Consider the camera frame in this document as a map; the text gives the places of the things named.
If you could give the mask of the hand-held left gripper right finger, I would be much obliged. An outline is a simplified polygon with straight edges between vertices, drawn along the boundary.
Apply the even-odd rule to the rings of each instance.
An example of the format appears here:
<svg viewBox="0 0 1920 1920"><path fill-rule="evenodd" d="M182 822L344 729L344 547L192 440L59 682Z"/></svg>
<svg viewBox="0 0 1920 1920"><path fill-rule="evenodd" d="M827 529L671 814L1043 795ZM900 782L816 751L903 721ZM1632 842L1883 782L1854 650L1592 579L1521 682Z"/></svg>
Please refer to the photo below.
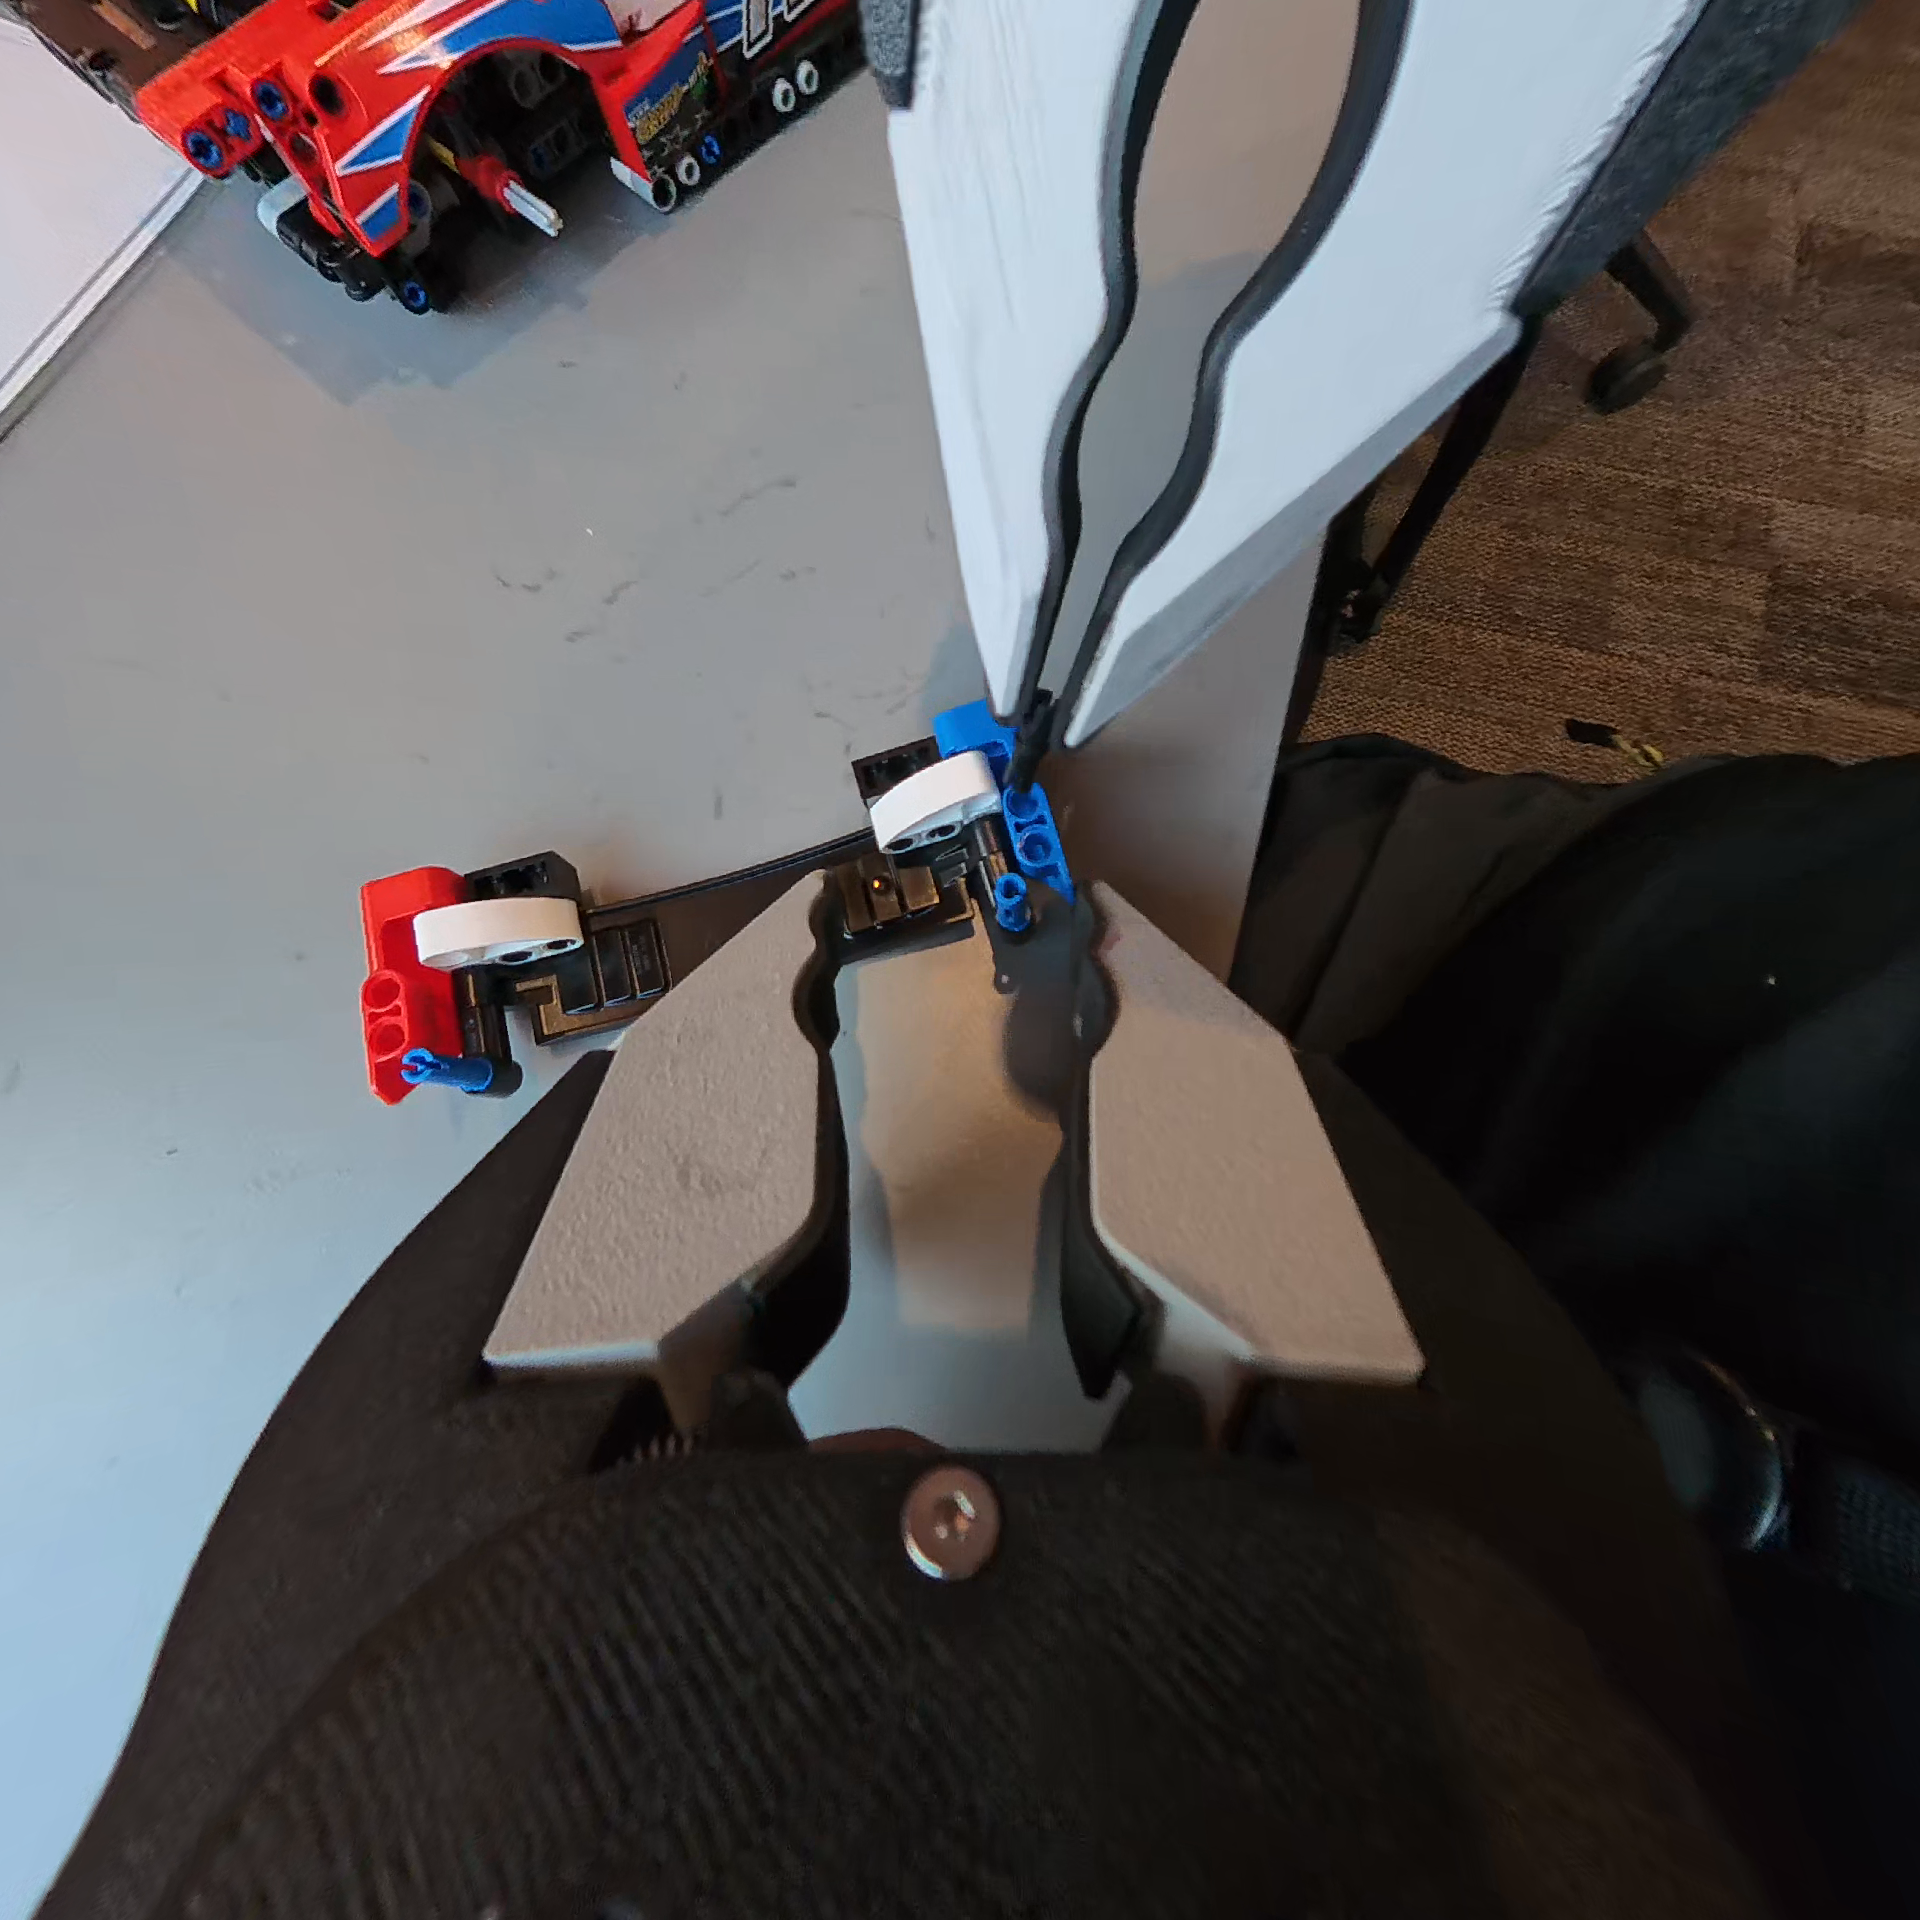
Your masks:
<svg viewBox="0 0 1920 1920"><path fill-rule="evenodd" d="M1072 915L1063 1318L1082 1390L1402 1388L1426 1356L1287 1037L1116 887Z"/></svg>

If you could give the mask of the red white brick assembly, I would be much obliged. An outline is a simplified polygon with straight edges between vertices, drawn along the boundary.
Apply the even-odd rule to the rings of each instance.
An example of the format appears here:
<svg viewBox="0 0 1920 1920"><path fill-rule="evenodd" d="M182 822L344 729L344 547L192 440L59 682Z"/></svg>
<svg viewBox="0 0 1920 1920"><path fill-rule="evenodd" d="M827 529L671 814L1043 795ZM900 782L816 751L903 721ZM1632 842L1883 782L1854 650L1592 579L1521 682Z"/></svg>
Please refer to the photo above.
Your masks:
<svg viewBox="0 0 1920 1920"><path fill-rule="evenodd" d="M359 900L367 1077L386 1105L427 1087L509 1098L522 1085L516 1015L534 1043L584 1039L672 983L659 911L595 903L558 851L376 875Z"/></svg>

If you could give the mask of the white instruction booklet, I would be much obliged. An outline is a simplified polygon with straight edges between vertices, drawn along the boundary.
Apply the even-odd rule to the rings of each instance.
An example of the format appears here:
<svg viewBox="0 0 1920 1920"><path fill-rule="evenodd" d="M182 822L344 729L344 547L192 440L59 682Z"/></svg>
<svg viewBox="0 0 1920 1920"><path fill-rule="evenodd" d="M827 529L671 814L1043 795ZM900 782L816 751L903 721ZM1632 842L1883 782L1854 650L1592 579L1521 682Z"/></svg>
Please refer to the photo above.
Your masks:
<svg viewBox="0 0 1920 1920"><path fill-rule="evenodd" d="M202 177L3 24L3 425L166 231Z"/></svg>

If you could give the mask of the blue white brick assembly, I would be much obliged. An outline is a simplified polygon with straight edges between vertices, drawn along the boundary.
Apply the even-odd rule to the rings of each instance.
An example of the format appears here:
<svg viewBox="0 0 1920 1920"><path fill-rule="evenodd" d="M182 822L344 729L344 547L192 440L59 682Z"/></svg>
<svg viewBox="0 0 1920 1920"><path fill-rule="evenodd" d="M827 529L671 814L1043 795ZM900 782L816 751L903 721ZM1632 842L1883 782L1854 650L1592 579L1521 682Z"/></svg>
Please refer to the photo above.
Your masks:
<svg viewBox="0 0 1920 1920"><path fill-rule="evenodd" d="M1044 785L1012 779L1020 741L989 699L972 699L939 712L930 734L852 762L872 844L831 868L844 953L972 929L1017 948L1077 903Z"/></svg>

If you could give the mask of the red blue brick toy car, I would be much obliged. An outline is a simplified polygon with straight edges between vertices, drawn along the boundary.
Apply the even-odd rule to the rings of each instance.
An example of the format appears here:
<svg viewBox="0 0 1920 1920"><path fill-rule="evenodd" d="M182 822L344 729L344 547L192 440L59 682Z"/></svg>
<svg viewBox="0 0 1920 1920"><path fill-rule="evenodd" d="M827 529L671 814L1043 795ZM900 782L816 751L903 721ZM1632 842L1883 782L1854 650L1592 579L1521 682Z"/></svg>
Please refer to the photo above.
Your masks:
<svg viewBox="0 0 1920 1920"><path fill-rule="evenodd" d="M209 180L359 304L462 292L483 228L564 233L606 163L667 216L865 64L854 1L196 4L210 36L132 89Z"/></svg>

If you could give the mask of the black office chair base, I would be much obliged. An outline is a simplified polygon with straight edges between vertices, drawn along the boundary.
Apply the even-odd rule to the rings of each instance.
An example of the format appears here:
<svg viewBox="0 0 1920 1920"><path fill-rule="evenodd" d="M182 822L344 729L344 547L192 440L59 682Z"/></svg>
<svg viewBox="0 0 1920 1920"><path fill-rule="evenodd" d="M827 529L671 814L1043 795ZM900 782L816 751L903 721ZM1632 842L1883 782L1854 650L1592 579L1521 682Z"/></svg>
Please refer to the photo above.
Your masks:
<svg viewBox="0 0 1920 1920"><path fill-rule="evenodd" d="M1648 230L1604 263L1607 278L1645 314L1650 332L1610 349L1586 383L1590 411L1610 417L1654 394L1669 374L1669 356L1692 332L1689 290Z"/></svg>

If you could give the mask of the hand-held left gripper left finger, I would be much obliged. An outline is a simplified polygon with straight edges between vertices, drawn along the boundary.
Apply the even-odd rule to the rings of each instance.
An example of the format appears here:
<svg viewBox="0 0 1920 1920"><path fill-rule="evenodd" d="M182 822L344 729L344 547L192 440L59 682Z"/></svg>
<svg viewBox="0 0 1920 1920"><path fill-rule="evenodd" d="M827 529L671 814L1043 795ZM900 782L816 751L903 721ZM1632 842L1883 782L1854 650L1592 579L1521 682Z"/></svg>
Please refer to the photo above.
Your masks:
<svg viewBox="0 0 1920 1920"><path fill-rule="evenodd" d="M852 1291L831 885L797 877L610 1054L485 1343L503 1375L793 1388Z"/></svg>

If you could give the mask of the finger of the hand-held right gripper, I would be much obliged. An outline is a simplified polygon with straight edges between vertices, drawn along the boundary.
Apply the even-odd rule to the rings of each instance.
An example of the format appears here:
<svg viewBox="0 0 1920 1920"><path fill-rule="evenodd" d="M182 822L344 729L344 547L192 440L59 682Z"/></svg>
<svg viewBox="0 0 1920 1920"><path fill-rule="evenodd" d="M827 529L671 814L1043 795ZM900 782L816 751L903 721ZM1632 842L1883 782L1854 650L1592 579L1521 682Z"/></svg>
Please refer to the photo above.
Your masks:
<svg viewBox="0 0 1920 1920"><path fill-rule="evenodd" d="M881 7L886 143L972 638L1035 705L1082 538L1081 444L1133 314L1125 161L1140 1Z"/></svg>
<svg viewBox="0 0 1920 1920"><path fill-rule="evenodd" d="M1359 4L1281 240L1199 356L1186 432L1060 692L1078 749L1516 345L1516 301L1703 4Z"/></svg>

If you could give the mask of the thin black flexible rod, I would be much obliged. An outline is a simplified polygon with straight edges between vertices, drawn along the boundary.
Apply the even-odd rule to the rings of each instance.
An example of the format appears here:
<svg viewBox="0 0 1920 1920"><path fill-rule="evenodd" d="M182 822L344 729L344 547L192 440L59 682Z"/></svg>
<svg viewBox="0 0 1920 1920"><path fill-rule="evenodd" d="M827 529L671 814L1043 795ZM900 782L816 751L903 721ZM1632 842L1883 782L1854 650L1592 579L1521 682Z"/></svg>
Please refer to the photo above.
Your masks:
<svg viewBox="0 0 1920 1920"><path fill-rule="evenodd" d="M663 922L690 915L736 915L750 922L804 875L856 862L877 849L872 832L865 827L722 875L709 875L643 896L584 903L583 926L612 926L616 919L633 915Z"/></svg>

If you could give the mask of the grey desk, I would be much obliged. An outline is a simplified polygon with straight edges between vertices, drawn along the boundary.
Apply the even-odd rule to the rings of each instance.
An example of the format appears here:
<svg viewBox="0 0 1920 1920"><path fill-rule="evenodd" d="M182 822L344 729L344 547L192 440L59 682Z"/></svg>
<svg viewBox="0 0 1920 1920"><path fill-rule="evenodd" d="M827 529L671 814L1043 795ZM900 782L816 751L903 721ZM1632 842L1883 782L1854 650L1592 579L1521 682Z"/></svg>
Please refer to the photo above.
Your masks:
<svg viewBox="0 0 1920 1920"><path fill-rule="evenodd" d="M363 881L861 822L984 692L870 73L448 316L205 187L4 436L4 1916L286 1384L527 1107L368 1087Z"/></svg>

